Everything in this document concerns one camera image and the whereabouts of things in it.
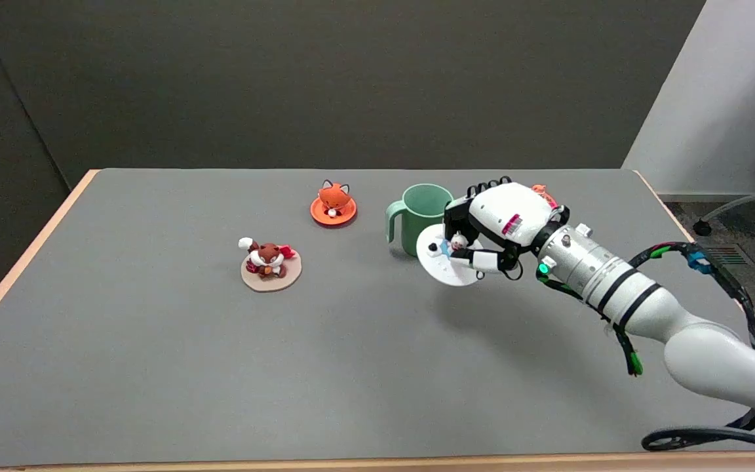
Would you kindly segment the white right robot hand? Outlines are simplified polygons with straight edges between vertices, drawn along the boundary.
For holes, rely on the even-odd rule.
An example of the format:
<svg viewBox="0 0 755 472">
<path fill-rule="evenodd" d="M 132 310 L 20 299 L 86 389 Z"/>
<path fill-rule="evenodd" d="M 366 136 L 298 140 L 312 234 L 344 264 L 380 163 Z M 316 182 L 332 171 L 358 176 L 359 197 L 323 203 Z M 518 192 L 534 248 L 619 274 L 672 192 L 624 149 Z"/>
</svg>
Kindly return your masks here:
<svg viewBox="0 0 755 472">
<path fill-rule="evenodd" d="M 568 223 L 570 209 L 533 186 L 504 176 L 469 186 L 444 207 L 443 239 L 448 260 L 476 277 L 522 271 L 520 257 L 536 253 L 540 236 Z"/>
</svg>

